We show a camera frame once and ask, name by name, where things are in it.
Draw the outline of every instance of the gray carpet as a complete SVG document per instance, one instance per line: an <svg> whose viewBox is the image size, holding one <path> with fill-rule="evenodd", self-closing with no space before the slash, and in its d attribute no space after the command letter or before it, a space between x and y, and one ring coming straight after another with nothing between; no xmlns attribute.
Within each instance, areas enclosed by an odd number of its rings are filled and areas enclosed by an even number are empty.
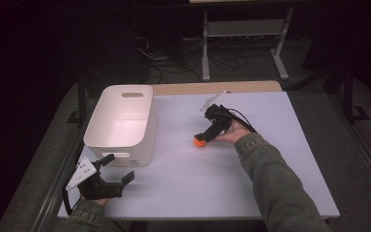
<svg viewBox="0 0 371 232"><path fill-rule="evenodd" d="M212 81L278 80L286 87L298 83L312 72L301 69L309 41L289 41L282 51L289 81L280 81L268 52L270 43L249 43L243 48L232 46L234 50L219 50L211 47L216 59L240 55L235 61L217 65L211 62ZM199 56L192 56L179 67L160 67L165 69L162 76L157 69L150 68L149 83L196 82L201 72ZM329 224L333 231L371 231L371 169L359 143L355 140L355 128L361 131L371 149L371 120L357 122L351 126L339 110L341 93L326 95L322 92L323 79L317 80L298 92L290 92L289 97L300 119L301 126L318 162L321 172L331 190L341 217L332 218ZM371 96L359 82L356 83L356 102L362 105L371 117ZM0 223L0 231L53 231L58 222L56 217L60 207L60 192L48 197L56 175L61 171L62 160L77 137L77 126L67 121L77 108L76 88L70 90L59 106L43 142L35 154L11 205ZM119 222L125 230L129 222ZM108 221L103 231L120 231L112 221Z"/></svg>

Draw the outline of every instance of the human arm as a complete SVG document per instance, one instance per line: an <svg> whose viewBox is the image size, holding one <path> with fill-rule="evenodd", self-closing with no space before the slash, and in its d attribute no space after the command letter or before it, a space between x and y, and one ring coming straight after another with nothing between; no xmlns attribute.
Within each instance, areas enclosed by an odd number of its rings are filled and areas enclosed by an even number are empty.
<svg viewBox="0 0 371 232"><path fill-rule="evenodd" d="M109 199L81 200L77 203L69 219L56 225L56 232L98 231L104 224L104 207Z"/></svg>
<svg viewBox="0 0 371 232"><path fill-rule="evenodd" d="M298 176L259 133L233 121L215 140L234 144L269 231L330 231Z"/></svg>

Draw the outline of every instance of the gray sleeve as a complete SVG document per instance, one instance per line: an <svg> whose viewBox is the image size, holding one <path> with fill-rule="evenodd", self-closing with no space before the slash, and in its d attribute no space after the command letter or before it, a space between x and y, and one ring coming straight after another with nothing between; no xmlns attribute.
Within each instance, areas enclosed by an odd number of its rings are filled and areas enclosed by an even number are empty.
<svg viewBox="0 0 371 232"><path fill-rule="evenodd" d="M295 172L260 134L235 144L269 231L331 231Z"/></svg>

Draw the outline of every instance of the bin handle cutout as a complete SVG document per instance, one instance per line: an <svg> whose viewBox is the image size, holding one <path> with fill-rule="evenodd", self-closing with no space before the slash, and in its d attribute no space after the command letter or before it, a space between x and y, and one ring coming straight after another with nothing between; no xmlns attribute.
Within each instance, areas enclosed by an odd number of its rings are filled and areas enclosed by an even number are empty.
<svg viewBox="0 0 371 232"><path fill-rule="evenodd" d="M129 153L102 153L101 155L107 157L110 154L113 154L115 158L130 158Z"/></svg>
<svg viewBox="0 0 371 232"><path fill-rule="evenodd" d="M141 99L144 98L142 93L122 93L123 98L127 99Z"/></svg>

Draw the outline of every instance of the white storage bin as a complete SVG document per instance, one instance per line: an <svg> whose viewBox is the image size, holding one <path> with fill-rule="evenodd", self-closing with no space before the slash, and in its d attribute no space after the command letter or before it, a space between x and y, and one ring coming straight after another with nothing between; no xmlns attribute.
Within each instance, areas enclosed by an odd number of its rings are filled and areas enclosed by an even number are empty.
<svg viewBox="0 0 371 232"><path fill-rule="evenodd" d="M151 86L113 85L101 93L83 140L99 159L114 154L110 166L145 166L156 127Z"/></svg>

